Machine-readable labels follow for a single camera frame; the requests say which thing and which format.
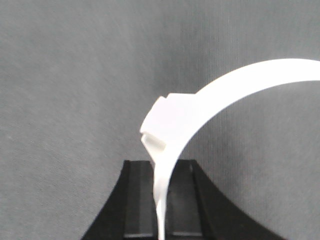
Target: white plastic part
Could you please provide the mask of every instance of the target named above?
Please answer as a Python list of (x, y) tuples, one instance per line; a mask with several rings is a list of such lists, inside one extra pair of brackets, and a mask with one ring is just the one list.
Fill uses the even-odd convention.
[(155, 163), (153, 197), (158, 239), (165, 239), (168, 185), (175, 164), (194, 134), (213, 116), (253, 93), (288, 83), (320, 81), (320, 61), (277, 59), (241, 67), (196, 94), (159, 97), (142, 123), (141, 141)]

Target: curved white band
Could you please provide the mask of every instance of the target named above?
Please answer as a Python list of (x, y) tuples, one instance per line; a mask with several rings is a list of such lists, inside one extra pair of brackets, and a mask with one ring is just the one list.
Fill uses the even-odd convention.
[(277, 59), (251, 64), (221, 76), (196, 94), (170, 93), (154, 103), (140, 132), (142, 143), (155, 162), (153, 196), (159, 240), (165, 239), (170, 177), (193, 135), (221, 110), (248, 95), (303, 81), (320, 81), (320, 61)]

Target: white plastic strip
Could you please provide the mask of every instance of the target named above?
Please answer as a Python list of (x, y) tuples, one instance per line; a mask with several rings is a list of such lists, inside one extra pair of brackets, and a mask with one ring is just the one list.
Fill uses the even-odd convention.
[(158, 239), (165, 239), (168, 185), (175, 164), (194, 134), (213, 116), (253, 93), (288, 83), (319, 81), (320, 61), (277, 59), (234, 70), (196, 94), (160, 97), (142, 123), (142, 143), (155, 162), (153, 197)]

